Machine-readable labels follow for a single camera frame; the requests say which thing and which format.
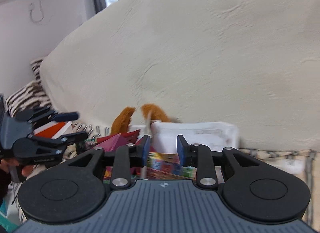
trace cable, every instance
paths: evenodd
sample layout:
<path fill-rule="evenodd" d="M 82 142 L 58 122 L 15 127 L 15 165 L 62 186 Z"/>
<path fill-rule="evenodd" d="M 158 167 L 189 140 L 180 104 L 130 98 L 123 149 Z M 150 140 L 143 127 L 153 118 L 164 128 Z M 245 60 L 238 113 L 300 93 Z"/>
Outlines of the cable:
<path fill-rule="evenodd" d="M 41 20 L 39 20 L 39 21 L 35 21 L 35 20 L 32 18 L 32 11 L 33 11 L 33 9 L 30 10 L 30 20 L 31 20 L 33 23 L 35 23 L 35 24 L 41 22 L 41 21 L 43 20 L 43 18 L 44 18 L 44 12 L 43 12 L 43 9 L 42 9 L 41 0 L 39 0 L 39 7 L 40 7 L 41 15 L 42 15 L 42 18 L 41 18 Z"/>

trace silver bolt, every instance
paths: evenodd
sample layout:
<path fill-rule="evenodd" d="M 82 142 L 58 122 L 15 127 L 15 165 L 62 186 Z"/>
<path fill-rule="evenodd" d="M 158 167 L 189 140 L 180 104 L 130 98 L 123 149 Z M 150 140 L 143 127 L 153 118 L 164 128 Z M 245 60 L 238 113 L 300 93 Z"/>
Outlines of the silver bolt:
<path fill-rule="evenodd" d="M 212 186 L 216 183 L 216 180 L 210 177 L 202 178 L 200 183 L 205 186 Z"/>
<path fill-rule="evenodd" d="M 112 184 L 114 184 L 115 186 L 124 186 L 127 185 L 128 180 L 125 178 L 116 178 L 112 181 Z"/>

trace brown fuzzy plush ear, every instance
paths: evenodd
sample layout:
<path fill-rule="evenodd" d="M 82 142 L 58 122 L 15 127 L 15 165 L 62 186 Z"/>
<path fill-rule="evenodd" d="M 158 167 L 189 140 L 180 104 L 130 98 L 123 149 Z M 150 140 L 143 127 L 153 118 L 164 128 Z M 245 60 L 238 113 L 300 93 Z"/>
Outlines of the brown fuzzy plush ear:
<path fill-rule="evenodd" d="M 127 106 L 120 115 L 113 121 L 111 126 L 111 134 L 116 135 L 119 133 L 127 133 L 129 124 L 131 122 L 131 116 L 136 109 L 134 107 Z"/>
<path fill-rule="evenodd" d="M 162 122 L 170 122 L 169 117 L 165 112 L 155 104 L 144 104 L 141 107 L 144 119 L 148 118 L 148 113 L 151 111 L 151 120 L 161 120 Z"/>

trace metal screw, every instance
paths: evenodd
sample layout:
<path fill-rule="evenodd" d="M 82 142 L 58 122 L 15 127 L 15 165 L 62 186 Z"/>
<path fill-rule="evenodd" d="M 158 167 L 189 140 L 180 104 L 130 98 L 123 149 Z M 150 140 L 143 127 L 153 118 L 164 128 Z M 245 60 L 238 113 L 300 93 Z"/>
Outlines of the metal screw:
<path fill-rule="evenodd" d="M 112 181 L 112 184 L 114 184 L 115 186 L 124 186 L 127 185 L 128 180 L 125 178 L 116 178 Z"/>
<path fill-rule="evenodd" d="M 210 177 L 202 178 L 200 183 L 205 186 L 212 186 L 216 183 L 216 180 Z"/>

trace human hand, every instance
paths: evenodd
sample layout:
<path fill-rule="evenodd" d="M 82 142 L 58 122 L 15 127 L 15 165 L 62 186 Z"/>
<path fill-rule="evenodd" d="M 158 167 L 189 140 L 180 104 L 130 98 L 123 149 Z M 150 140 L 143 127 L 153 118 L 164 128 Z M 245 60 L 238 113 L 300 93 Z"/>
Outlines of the human hand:
<path fill-rule="evenodd" d="M 5 171 L 6 173 L 9 173 L 9 166 L 19 166 L 20 163 L 14 159 L 14 158 L 10 158 L 10 159 L 2 159 L 1 163 L 0 163 L 0 169 Z M 21 174 L 24 177 L 28 177 L 31 172 L 33 170 L 33 165 L 28 165 L 23 167 Z"/>

